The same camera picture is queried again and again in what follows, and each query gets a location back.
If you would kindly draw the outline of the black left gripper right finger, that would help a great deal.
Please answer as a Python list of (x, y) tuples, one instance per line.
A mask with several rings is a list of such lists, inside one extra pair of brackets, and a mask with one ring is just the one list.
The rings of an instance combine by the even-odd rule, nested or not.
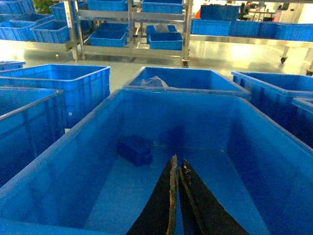
[(185, 235), (248, 234), (186, 159), (179, 168), (179, 202)]

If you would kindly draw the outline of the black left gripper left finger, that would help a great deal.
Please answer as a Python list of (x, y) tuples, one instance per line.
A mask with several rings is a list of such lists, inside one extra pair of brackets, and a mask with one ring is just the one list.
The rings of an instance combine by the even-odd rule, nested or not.
[(127, 231), (128, 235), (176, 233), (178, 175), (178, 159), (174, 155), (167, 161), (147, 204)]

